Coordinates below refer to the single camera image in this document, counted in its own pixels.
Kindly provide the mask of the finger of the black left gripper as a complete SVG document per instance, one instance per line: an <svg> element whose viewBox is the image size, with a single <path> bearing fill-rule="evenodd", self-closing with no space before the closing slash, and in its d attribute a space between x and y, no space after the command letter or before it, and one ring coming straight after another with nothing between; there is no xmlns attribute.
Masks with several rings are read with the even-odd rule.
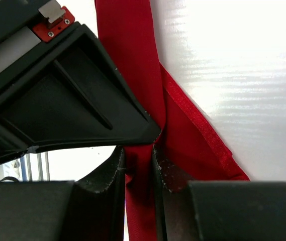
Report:
<svg viewBox="0 0 286 241"><path fill-rule="evenodd" d="M151 144L160 132L85 25L72 24L0 73L0 164L28 153Z"/></svg>

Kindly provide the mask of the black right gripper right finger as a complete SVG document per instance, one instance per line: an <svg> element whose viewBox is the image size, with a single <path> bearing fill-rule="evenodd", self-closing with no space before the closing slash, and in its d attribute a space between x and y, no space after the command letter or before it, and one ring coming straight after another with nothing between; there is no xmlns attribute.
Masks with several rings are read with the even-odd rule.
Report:
<svg viewBox="0 0 286 241"><path fill-rule="evenodd" d="M158 240L201 240L190 174L171 161L159 145L152 151L153 190Z"/></svg>

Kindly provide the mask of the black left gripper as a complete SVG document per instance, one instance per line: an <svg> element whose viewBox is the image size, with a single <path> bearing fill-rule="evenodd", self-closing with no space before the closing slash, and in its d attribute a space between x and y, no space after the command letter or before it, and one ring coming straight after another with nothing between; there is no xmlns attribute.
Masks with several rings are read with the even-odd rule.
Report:
<svg viewBox="0 0 286 241"><path fill-rule="evenodd" d="M0 96L31 88L42 72L30 71L74 23L59 1L0 1Z"/></svg>

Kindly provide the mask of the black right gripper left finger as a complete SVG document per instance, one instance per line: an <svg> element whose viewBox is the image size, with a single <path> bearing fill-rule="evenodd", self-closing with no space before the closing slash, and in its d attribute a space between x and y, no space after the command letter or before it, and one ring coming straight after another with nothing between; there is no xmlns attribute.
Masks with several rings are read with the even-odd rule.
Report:
<svg viewBox="0 0 286 241"><path fill-rule="evenodd" d="M73 186L62 240L123 240L125 152L111 156Z"/></svg>

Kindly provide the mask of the red cloth napkin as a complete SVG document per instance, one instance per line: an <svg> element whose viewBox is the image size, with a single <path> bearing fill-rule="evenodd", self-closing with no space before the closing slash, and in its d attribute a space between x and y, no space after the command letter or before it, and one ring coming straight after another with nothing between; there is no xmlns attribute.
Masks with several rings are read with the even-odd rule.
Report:
<svg viewBox="0 0 286 241"><path fill-rule="evenodd" d="M132 92L161 127L157 143L200 180L248 176L204 115L166 69L156 49L149 1L96 1L99 39ZM126 147L126 213L130 240L156 240L152 145Z"/></svg>

